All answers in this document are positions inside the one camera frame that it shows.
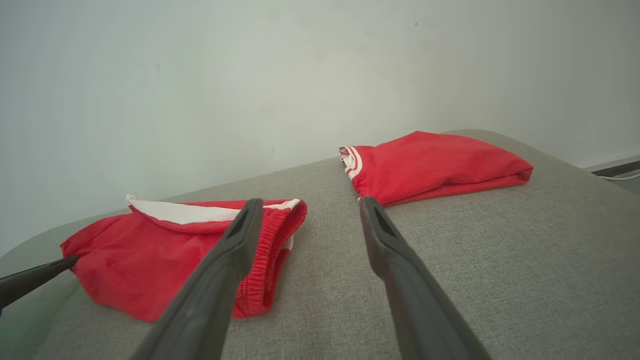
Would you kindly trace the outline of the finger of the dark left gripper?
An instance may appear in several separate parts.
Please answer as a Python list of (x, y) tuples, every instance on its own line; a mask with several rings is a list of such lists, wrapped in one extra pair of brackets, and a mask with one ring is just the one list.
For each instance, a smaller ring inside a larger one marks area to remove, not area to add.
[(12, 275), (0, 278), (0, 308), (5, 309), (41, 285), (74, 267), (80, 259), (78, 255), (42, 264)]

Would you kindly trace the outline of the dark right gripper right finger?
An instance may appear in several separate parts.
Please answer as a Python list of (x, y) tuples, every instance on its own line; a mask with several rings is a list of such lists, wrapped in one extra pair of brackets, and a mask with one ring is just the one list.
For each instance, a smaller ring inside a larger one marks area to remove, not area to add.
[(486, 348), (377, 199), (359, 201), (369, 264), (385, 286), (404, 360), (488, 360)]

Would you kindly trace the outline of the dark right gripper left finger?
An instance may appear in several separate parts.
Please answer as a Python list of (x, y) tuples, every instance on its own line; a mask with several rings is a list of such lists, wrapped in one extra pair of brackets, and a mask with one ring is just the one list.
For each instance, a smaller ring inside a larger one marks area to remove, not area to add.
[(250, 273), (263, 201), (246, 202), (135, 351), (134, 360), (219, 360), (238, 287)]

